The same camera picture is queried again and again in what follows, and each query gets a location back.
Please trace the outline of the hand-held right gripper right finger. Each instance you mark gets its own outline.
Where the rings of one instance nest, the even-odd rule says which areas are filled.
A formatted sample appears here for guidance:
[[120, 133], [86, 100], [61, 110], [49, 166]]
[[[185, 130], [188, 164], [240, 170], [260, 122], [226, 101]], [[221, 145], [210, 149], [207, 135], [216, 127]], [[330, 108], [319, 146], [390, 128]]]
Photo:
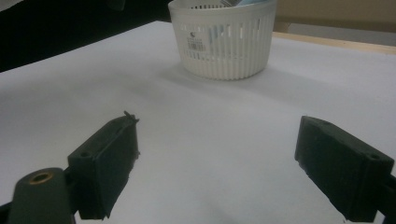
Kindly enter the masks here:
[[329, 121], [301, 117], [294, 159], [348, 220], [395, 220], [395, 160]]

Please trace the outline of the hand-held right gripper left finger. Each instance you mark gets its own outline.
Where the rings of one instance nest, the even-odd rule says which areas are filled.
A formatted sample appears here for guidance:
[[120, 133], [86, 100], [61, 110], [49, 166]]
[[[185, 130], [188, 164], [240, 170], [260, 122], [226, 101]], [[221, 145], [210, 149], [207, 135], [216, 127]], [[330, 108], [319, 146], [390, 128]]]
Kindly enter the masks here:
[[104, 219], [120, 197], [139, 157], [136, 124], [129, 113], [106, 123], [68, 157], [72, 210], [83, 219]]

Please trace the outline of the white plastic basket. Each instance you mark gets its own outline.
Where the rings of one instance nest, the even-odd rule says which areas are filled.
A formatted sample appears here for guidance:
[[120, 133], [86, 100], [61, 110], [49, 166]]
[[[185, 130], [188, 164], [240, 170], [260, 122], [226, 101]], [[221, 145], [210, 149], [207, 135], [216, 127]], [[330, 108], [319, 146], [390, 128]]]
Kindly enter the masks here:
[[199, 77], [251, 77], [268, 63], [276, 0], [226, 7], [221, 0], [168, 4], [183, 66]]

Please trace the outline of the black curtain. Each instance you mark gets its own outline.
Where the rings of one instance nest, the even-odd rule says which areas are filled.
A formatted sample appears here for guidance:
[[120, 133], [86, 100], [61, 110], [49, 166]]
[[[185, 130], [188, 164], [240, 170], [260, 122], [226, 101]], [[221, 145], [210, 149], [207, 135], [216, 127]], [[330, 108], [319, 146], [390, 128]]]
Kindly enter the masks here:
[[0, 0], [0, 72], [169, 21], [170, 1]]

